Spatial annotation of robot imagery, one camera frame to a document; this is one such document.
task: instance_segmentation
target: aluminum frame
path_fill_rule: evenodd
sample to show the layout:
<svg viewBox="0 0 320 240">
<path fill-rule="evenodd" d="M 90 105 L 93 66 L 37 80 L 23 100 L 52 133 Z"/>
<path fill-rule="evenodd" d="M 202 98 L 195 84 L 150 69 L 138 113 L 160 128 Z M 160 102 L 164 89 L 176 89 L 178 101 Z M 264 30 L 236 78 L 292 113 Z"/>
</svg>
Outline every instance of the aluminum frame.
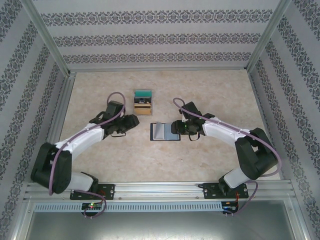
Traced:
<svg viewBox="0 0 320 240">
<path fill-rule="evenodd" d="M 47 142 L 56 143 L 60 140 L 62 128 L 64 126 L 65 118 L 67 115 L 68 105 L 71 98 L 71 93 L 76 80 L 76 72 L 71 72 L 67 79 L 64 81 L 61 97 L 59 98 L 56 113 L 52 120 L 52 125 L 49 130 Z"/>
<path fill-rule="evenodd" d="M 115 184 L 114 200 L 109 203 L 163 203 L 163 202 L 222 202 L 230 199 L 205 199 L 203 190 L 198 184 L 204 182 L 112 182 Z M 259 180 L 259 188 L 253 201 L 284 201 L 287 215 L 294 237 L 297 240 L 310 240 L 306 223 L 302 216 L 297 197 L 290 180 Z M 253 193 L 255 184 L 248 184 L 249 195 Z M 32 222 L 32 216 L 37 203 L 87 203 L 88 200 L 70 200 L 70 191 L 62 194 L 48 195 L 48 189 L 37 184 L 29 183 L 23 198 L 11 240 L 24 240 Z"/>
<path fill-rule="evenodd" d="M 276 9 L 274 10 L 270 21 L 268 22 L 266 28 L 264 29 L 256 47 L 251 54 L 249 61 L 245 67 L 248 73 L 251 73 L 254 69 L 258 59 L 260 58 L 261 53 L 265 49 L 268 41 L 270 40 L 272 34 L 274 33 L 275 29 L 277 28 L 278 23 L 280 22 L 281 18 L 283 17 L 284 13 L 286 12 L 291 0 L 280 0 Z"/>
<path fill-rule="evenodd" d="M 211 71 L 211 70 L 243 70 L 242 66 L 198 66 L 198 67 L 121 67 L 121 68 L 71 68 L 72 72 L 145 72 L 145 71 Z"/>
<path fill-rule="evenodd" d="M 59 51 L 54 38 L 51 36 L 44 20 L 42 19 L 41 15 L 39 14 L 33 0 L 21 0 L 23 8 L 28 13 L 29 17 L 31 18 L 33 24 L 35 25 L 36 29 L 38 30 L 42 40 L 48 47 L 50 53 L 52 54 L 54 60 L 58 64 L 60 70 L 63 72 L 65 77 L 68 76 L 70 69 L 62 56 L 61 52 Z"/>
</svg>

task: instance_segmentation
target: gray cloth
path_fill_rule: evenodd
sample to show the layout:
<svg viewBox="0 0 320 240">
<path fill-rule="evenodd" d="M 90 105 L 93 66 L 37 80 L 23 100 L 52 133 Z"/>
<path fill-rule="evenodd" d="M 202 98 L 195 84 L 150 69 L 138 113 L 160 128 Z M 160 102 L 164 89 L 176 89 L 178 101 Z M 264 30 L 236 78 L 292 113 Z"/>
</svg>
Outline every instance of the gray cloth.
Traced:
<svg viewBox="0 0 320 240">
<path fill-rule="evenodd" d="M 153 124 L 153 140 L 157 141 L 172 141 L 172 140 L 179 140 L 179 134 L 171 133 L 171 124 L 172 122 L 168 123 L 161 123 L 157 122 Z"/>
</svg>

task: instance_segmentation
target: small box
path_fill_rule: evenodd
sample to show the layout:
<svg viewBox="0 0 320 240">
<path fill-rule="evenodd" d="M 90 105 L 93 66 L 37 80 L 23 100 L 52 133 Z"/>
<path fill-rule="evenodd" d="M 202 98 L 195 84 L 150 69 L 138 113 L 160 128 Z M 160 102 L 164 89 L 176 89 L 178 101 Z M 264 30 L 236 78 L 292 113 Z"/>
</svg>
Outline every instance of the small box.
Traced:
<svg viewBox="0 0 320 240">
<path fill-rule="evenodd" d="M 148 89 L 135 90 L 133 109 L 136 115 L 152 115 L 152 91 Z"/>
</svg>

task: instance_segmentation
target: metal panel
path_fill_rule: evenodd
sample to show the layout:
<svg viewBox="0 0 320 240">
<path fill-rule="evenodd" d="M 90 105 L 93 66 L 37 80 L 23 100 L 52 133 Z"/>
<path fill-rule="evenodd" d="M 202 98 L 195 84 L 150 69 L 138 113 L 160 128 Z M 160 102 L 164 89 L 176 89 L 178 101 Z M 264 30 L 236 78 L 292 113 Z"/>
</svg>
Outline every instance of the metal panel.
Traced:
<svg viewBox="0 0 320 240">
<path fill-rule="evenodd" d="M 221 202 L 219 199 L 204 199 L 202 190 L 199 191 L 197 187 L 199 182 L 116 182 L 114 183 L 116 185 L 115 193 L 119 194 L 120 197 L 107 201 L 108 208 L 106 213 L 99 217 L 100 221 L 88 221 L 79 215 L 79 213 L 73 213 L 79 212 L 82 202 L 87 201 L 71 201 L 68 199 L 69 192 L 49 197 L 46 188 L 36 183 L 30 183 L 27 187 L 24 201 L 26 204 L 31 204 L 34 209 L 29 210 L 28 207 L 25 207 L 21 210 L 22 213 L 20 215 L 27 217 L 25 221 L 22 221 L 20 226 L 17 224 L 14 230 L 15 236 L 20 237 L 12 239 L 25 239 L 26 229 L 29 228 L 30 224 L 36 227 L 29 228 L 27 239 L 36 240 L 40 237 L 43 238 L 41 231 L 48 230 L 48 226 L 50 229 L 54 229 L 54 232 L 48 230 L 46 239 L 59 239 L 60 236 L 58 235 L 60 234 L 62 234 L 60 239 L 72 239 L 76 238 L 76 236 L 69 236 L 70 232 L 64 231 L 64 228 L 68 228 L 71 232 L 73 228 L 76 228 L 77 230 L 73 231 L 73 234 L 77 235 L 83 229 L 83 227 L 79 226 L 85 224 L 86 227 L 89 227 L 87 224 L 90 225 L 91 223 L 94 223 L 90 228 L 95 230 L 95 236 L 104 235 L 110 236 L 110 239 L 113 239 L 116 236 L 120 237 L 122 234 L 125 234 L 126 238 L 128 238 L 132 232 L 127 231 L 127 228 L 117 231 L 119 226 L 122 226 L 121 224 L 132 226 L 139 222 L 141 224 L 139 226 L 143 226 L 140 230 L 153 230 L 155 226 L 162 229 L 161 233 L 167 233 L 171 230 L 171 226 L 168 227 L 166 225 L 167 221 L 175 219 L 175 225 L 183 226 L 178 230 L 179 233 L 176 234 L 178 236 L 177 239 L 182 239 L 181 234 L 188 232 L 188 234 L 192 234 L 193 238 L 198 233 L 202 233 L 202 236 L 199 238 L 205 237 L 205 239 L 215 239 L 212 235 L 213 233 L 218 233 L 222 239 L 228 239 L 234 234 L 238 235 L 238 239 L 244 239 L 241 237 L 245 236 L 243 234 L 248 233 L 248 236 L 245 238 L 248 240 L 264 239 L 265 237 L 273 240 L 308 240 L 309 234 L 299 205 L 295 204 L 297 200 L 291 181 L 262 180 L 258 182 L 259 190 L 257 196 L 253 198 L 253 202 L 250 203 L 241 215 L 237 215 L 234 218 L 224 218 L 221 213 L 214 213 L 222 210 Z M 251 194 L 254 185 L 248 184 L 247 188 L 249 194 Z M 154 221 L 148 219 L 150 216 L 154 218 Z M 117 221 L 122 222 L 113 226 L 113 223 Z M 190 231 L 187 226 L 190 221 L 196 221 L 196 225 L 200 227 L 196 231 Z M 101 230 L 102 228 L 96 223 L 98 225 L 102 223 L 103 229 L 107 226 L 106 230 L 108 233 Z M 202 225 L 206 226 L 209 223 L 209 230 L 200 230 L 202 229 Z M 82 232 L 80 234 L 81 237 L 77 239 L 87 239 L 86 234 L 89 233 Z M 163 239 L 162 237 L 160 233 L 157 233 L 154 239 Z"/>
<path fill-rule="evenodd" d="M 28 240 L 293 240 L 283 202 L 255 201 L 235 217 L 221 212 L 35 212 Z"/>
<path fill-rule="evenodd" d="M 23 202 L 17 217 L 13 233 L 10 236 L 11 240 L 26 239 L 31 220 L 34 214 L 35 204 L 32 202 Z"/>
</svg>

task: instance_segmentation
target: beige tabletop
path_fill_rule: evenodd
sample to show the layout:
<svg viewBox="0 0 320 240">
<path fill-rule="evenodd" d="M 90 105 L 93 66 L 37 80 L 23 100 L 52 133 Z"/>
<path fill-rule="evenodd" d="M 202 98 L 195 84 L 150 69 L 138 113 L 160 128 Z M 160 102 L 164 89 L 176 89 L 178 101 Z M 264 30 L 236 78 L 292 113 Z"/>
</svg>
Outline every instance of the beige tabletop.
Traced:
<svg viewBox="0 0 320 240">
<path fill-rule="evenodd" d="M 182 182 L 216 181 L 238 167 L 235 148 L 213 137 L 150 141 L 150 123 L 181 119 L 174 97 L 234 126 L 264 129 L 246 70 L 93 72 L 76 75 L 61 140 L 105 111 L 112 92 L 125 95 L 126 114 L 132 114 L 135 89 L 152 90 L 153 115 L 138 116 L 140 124 L 125 137 L 109 136 L 91 146 L 72 163 L 73 171 L 100 182 Z"/>
</svg>

